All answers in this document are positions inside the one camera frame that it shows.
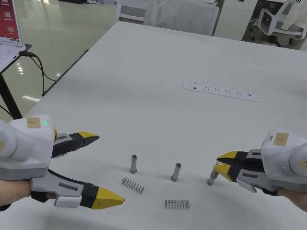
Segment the floor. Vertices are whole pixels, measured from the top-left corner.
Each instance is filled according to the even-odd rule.
[[[115,5],[72,4],[58,0],[16,0],[21,33],[37,54],[46,74],[57,79],[90,49],[117,21]],[[20,58],[4,78],[24,115],[42,94],[41,71],[26,57]],[[47,89],[53,82],[45,81]],[[0,97],[0,105],[5,106]],[[11,118],[0,109],[0,120]]]

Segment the table leg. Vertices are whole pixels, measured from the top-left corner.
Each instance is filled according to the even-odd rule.
[[[11,113],[13,119],[20,119],[23,116],[21,115],[18,106],[10,92],[8,85],[6,84],[4,77],[0,74],[0,94],[8,108],[9,112]]]

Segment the coil spring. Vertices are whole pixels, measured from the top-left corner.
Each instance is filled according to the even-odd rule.
[[[188,200],[165,200],[166,208],[190,208],[190,202]]]
[[[135,192],[138,192],[140,194],[143,193],[144,191],[144,186],[132,181],[131,179],[129,179],[128,177],[124,177],[121,180],[121,183],[125,186],[127,186],[128,188],[131,188],[132,190],[134,190]]]
[[[220,162],[220,161],[217,161],[217,162],[215,163],[215,165],[221,165],[221,164],[224,164],[224,163],[222,163],[222,162]],[[217,170],[213,169],[213,170],[211,171],[210,177],[213,178],[213,179],[216,179],[218,175],[219,175],[219,173],[217,172]]]

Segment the laptop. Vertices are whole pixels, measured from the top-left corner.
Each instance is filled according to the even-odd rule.
[[[25,50],[13,0],[0,0],[0,73]]]

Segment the human hand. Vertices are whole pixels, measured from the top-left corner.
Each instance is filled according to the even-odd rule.
[[[278,189],[278,195],[288,198],[294,205],[307,212],[307,194],[290,191],[284,188]]]
[[[31,186],[28,180],[2,181],[0,180],[0,207],[9,205],[22,198],[30,196]]]

